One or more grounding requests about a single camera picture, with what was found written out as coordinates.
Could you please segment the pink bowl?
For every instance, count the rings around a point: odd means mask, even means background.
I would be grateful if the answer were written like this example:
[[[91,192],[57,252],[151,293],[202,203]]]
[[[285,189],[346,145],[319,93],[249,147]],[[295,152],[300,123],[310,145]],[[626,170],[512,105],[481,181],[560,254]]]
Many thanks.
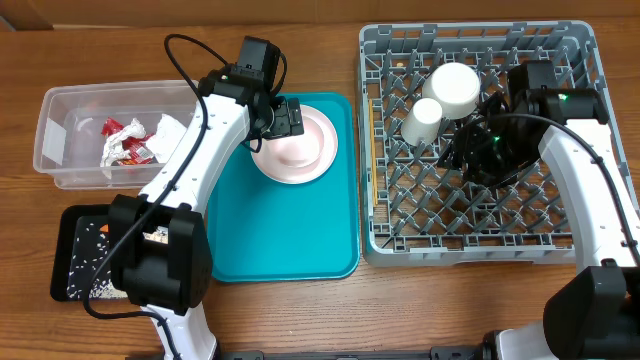
[[[267,142],[269,156],[279,165],[302,168],[319,159],[324,146],[321,132],[284,137]]]

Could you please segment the white bowl with food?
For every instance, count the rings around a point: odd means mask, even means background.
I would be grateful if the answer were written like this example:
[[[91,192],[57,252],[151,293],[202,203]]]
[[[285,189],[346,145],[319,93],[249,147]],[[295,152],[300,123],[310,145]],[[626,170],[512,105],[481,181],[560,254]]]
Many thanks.
[[[479,94],[480,79],[474,69],[457,62],[439,66],[422,86],[422,97],[437,101],[443,116],[451,120],[473,113]]]

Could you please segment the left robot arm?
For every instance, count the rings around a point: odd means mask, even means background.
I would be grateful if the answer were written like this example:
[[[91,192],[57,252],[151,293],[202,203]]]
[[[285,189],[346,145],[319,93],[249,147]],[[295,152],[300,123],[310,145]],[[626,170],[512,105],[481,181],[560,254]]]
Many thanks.
[[[202,300],[213,259],[204,214],[235,148],[303,132],[300,105],[279,95],[272,70],[213,70],[194,90],[195,113],[161,171],[108,213],[105,260],[114,287],[152,320],[167,359],[214,359],[218,343]]]

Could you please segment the white paper cup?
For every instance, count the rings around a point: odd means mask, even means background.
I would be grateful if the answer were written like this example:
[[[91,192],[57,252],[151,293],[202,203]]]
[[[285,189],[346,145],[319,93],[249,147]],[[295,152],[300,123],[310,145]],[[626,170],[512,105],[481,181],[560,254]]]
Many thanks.
[[[438,136],[443,110],[434,99],[422,98],[411,108],[401,126],[403,139],[411,146],[432,143]]]

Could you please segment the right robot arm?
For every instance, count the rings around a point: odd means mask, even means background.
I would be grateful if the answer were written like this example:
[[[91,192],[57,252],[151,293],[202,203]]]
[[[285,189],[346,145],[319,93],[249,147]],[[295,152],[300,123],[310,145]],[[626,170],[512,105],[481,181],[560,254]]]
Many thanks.
[[[438,164],[499,187],[541,160],[572,233],[576,275],[530,325],[498,331],[496,359],[639,356],[639,216],[613,155],[609,117],[592,89],[522,90],[453,136]]]

